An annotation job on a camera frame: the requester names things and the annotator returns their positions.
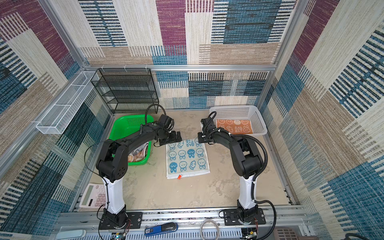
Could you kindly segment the blue patterned towel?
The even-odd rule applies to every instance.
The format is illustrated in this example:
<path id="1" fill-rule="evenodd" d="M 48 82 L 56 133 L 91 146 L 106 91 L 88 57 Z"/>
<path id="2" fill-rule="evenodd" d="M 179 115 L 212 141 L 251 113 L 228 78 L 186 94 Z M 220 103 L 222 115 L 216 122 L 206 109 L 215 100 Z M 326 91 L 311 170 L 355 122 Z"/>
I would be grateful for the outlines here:
<path id="1" fill-rule="evenodd" d="M 166 157 L 168 179 L 194 177 L 211 172 L 206 146 L 199 143 L 197 138 L 168 144 Z"/>

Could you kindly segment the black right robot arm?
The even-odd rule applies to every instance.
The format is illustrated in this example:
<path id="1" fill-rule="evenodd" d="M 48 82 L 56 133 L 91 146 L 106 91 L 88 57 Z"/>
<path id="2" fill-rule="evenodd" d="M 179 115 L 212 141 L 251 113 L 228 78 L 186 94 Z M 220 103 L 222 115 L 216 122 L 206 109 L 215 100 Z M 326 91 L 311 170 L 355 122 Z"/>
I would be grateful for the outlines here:
<path id="1" fill-rule="evenodd" d="M 216 127 L 213 117 L 201 119 L 201 125 L 199 143 L 220 144 L 230 150 L 234 170 L 240 177 L 237 215 L 241 224 L 250 224 L 259 213 L 257 178 L 268 164 L 268 152 L 258 139 L 250 135 L 234 135 Z"/>

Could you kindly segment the orange bunny pattern towel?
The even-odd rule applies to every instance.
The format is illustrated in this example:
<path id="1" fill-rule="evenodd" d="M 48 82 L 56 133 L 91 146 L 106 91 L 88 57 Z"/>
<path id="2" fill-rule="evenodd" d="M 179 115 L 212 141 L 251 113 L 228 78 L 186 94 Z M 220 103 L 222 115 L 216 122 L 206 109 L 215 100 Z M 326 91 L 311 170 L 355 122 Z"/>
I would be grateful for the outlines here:
<path id="1" fill-rule="evenodd" d="M 253 129 L 249 120 L 216 120 L 218 128 L 224 128 L 232 134 L 252 134 Z"/>

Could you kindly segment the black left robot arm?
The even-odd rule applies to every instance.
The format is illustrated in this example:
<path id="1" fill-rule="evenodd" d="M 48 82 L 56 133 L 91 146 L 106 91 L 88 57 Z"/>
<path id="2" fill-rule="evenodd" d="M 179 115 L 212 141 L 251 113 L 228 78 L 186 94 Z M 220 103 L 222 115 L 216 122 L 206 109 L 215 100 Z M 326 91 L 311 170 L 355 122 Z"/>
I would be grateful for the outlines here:
<path id="1" fill-rule="evenodd" d="M 158 121 L 141 125 L 138 131 L 125 138 L 104 141 L 96 164 L 107 193 L 104 214 L 119 215 L 126 212 L 123 177 L 128 171 L 129 154 L 150 141 L 158 141 L 160 146 L 181 142 L 181 134 L 173 131 L 173 126 L 174 120 L 162 114 Z"/>

